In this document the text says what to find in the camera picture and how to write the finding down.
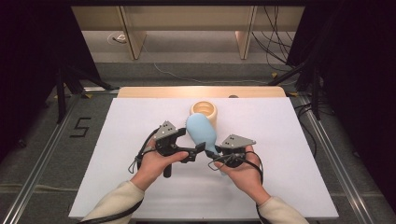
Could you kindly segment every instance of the person's left hand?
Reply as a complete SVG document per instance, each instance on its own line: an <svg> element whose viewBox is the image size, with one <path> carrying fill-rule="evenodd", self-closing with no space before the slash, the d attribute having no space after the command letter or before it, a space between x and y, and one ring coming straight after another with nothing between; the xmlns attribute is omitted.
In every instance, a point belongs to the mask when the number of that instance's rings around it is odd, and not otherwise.
<svg viewBox="0 0 396 224"><path fill-rule="evenodd" d="M147 147L155 148L155 141L150 139ZM140 169L132 177L131 182L138 188L146 190L163 173L166 166L176 161L181 161L188 155L188 152L183 151L164 157L155 150L148 152L143 157Z"/></svg>

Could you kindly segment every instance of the person's right hand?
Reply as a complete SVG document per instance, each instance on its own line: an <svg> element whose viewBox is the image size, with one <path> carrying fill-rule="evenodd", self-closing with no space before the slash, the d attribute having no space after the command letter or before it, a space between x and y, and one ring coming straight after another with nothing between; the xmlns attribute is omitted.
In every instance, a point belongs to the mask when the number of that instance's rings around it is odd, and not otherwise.
<svg viewBox="0 0 396 224"><path fill-rule="evenodd" d="M247 146L246 152L248 151L253 151L253 147ZM260 160L255 154L247 153L246 159L260 166ZM223 165L220 161L216 161L215 165L223 173L227 174L235 185L244 191L256 204L261 205L271 198L262 186L259 172L253 166L244 162L238 167L231 168Z"/></svg>

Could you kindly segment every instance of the blue object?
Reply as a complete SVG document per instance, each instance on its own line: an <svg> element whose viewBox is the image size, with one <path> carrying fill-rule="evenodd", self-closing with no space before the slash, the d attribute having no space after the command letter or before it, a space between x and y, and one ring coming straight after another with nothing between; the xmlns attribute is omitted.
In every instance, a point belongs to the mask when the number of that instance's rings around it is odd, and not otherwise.
<svg viewBox="0 0 396 224"><path fill-rule="evenodd" d="M195 113L187 118L186 129L195 145L205 142L205 149L219 155L215 143L216 131L210 124L209 119L201 113Z"/></svg>

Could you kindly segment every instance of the human hand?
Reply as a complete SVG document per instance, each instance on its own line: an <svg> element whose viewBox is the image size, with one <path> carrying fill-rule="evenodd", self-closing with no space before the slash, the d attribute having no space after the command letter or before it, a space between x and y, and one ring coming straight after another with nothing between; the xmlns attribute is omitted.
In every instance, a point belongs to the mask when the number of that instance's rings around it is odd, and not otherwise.
<svg viewBox="0 0 396 224"><path fill-rule="evenodd" d="M248 151L253 152L253 147L247 146L246 152ZM247 153L246 159L260 166L260 160L255 154ZM238 167L231 168L223 165L220 161L215 161L215 166L227 174L235 185L244 191L256 204L263 204L271 197L262 186L260 174L253 166L244 162Z"/></svg>
<svg viewBox="0 0 396 224"><path fill-rule="evenodd" d="M146 147L155 148L155 141L150 139ZM131 182L138 188L146 190L163 173L166 166L176 161L181 161L188 155L188 152L182 151L164 157L156 150L150 151L143 157L142 164L137 173L132 177Z"/></svg>

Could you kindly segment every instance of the white long-sleeve shirt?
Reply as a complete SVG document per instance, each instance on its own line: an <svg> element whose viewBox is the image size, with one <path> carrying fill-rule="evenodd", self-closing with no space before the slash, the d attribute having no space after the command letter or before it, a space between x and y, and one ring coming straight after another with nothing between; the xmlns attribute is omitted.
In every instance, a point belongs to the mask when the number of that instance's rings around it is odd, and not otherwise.
<svg viewBox="0 0 396 224"><path fill-rule="evenodd" d="M140 203L144 196L145 192L143 190L139 189L131 181L125 181L109 192L82 220L107 217L123 212ZM300 213L277 197L271 197L267 202L261 204L258 210L260 215L270 223L308 223ZM129 215L107 222L107 224L126 224L130 219L131 216Z"/></svg>

